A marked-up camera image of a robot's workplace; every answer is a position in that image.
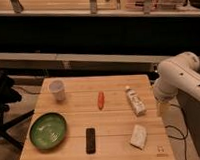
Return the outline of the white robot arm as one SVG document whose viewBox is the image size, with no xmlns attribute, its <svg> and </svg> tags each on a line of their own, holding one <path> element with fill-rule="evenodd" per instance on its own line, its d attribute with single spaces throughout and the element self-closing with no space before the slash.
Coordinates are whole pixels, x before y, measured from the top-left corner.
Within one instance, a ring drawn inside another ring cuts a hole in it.
<svg viewBox="0 0 200 160">
<path fill-rule="evenodd" d="M 200 102 L 200 57 L 193 52 L 184 52 L 169 57 L 157 66 L 159 77 L 153 85 L 157 102 L 157 115 L 161 116 L 169 107 L 169 101 L 178 90 L 191 95 Z"/>
</svg>

